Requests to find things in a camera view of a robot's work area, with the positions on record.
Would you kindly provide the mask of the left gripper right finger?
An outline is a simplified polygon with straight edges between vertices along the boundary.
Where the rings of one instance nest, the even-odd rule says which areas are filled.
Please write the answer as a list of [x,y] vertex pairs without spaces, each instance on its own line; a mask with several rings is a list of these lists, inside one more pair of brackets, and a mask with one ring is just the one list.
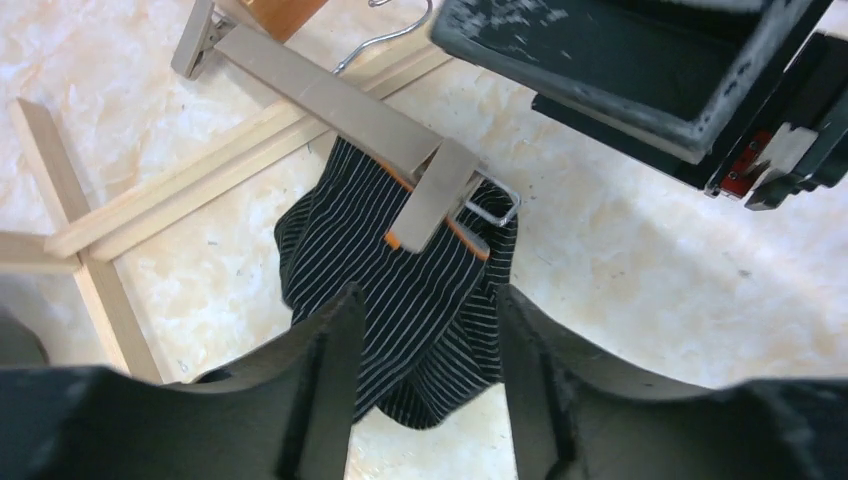
[[843,479],[847,382],[753,379],[711,390],[630,363],[497,296],[522,479]]

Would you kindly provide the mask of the black underwear orange trim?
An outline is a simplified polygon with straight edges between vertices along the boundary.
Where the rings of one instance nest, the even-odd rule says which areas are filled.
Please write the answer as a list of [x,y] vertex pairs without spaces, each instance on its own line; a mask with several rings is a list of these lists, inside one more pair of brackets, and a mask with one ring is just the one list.
[[413,254],[385,241],[408,191],[337,138],[317,184],[276,223],[284,303],[307,319],[349,283],[364,295],[354,416],[381,410],[417,430],[502,380],[497,296],[511,277],[518,224],[470,210]]

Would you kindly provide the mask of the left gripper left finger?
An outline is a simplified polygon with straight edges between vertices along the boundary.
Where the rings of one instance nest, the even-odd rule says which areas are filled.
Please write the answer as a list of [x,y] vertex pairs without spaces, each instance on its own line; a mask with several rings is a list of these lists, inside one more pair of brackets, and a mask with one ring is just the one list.
[[107,367],[1,373],[5,479],[340,479],[364,335],[354,284],[198,381]]

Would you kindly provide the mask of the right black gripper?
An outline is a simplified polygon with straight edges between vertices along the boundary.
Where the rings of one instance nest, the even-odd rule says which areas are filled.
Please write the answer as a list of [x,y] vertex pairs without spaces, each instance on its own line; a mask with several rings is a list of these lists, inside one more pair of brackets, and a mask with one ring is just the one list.
[[847,172],[847,42],[828,0],[446,1],[449,55],[535,111],[753,211]]

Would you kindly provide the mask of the wooden clip hanger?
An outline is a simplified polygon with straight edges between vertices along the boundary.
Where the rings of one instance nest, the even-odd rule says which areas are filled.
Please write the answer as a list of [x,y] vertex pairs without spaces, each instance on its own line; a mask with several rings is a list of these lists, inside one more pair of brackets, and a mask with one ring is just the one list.
[[213,10],[211,1],[194,3],[171,61],[176,73],[194,79],[202,55],[220,52],[386,168],[411,192],[384,236],[391,248],[421,253],[447,225],[477,257],[489,257],[488,244],[457,214],[468,209],[501,227],[515,216],[520,198],[512,193],[512,208],[500,217],[472,202],[481,182],[493,179],[476,154],[249,26],[215,25]]

